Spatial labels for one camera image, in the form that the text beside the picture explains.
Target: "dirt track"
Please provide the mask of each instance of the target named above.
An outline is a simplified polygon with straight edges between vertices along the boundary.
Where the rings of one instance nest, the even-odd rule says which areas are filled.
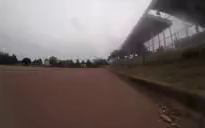
[[[158,105],[106,69],[0,70],[0,128],[164,128]]]

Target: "debris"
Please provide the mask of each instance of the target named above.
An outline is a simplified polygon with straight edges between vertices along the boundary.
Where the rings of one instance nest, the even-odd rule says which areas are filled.
[[[168,117],[167,115],[161,114],[160,117],[164,122],[172,123],[172,119]]]

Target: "tree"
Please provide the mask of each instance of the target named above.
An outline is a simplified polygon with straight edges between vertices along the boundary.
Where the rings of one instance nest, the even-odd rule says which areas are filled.
[[[31,59],[30,58],[23,58],[22,60],[23,65],[30,65],[31,64]]]
[[[57,64],[57,62],[58,62],[58,59],[57,59],[56,57],[51,56],[51,57],[49,58],[49,63],[50,63],[51,65],[55,66],[55,65]]]
[[[97,58],[97,59],[94,60],[94,65],[95,65],[96,67],[98,67],[98,66],[103,66],[103,65],[108,65],[108,62],[107,62],[106,59]]]
[[[37,59],[37,60],[34,60],[34,61],[33,61],[33,64],[35,64],[35,65],[42,65],[43,62],[42,62],[41,59]]]
[[[92,67],[92,63],[89,59],[86,60],[86,67]]]
[[[77,60],[76,60],[76,63],[75,63],[75,67],[78,68],[78,67],[80,67],[80,66],[81,66],[81,65],[80,65],[80,62],[79,62],[79,60],[77,59]]]

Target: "sky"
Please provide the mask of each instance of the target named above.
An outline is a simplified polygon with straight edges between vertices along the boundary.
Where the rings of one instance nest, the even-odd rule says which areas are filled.
[[[18,58],[106,58],[151,0],[0,0],[0,51]]]

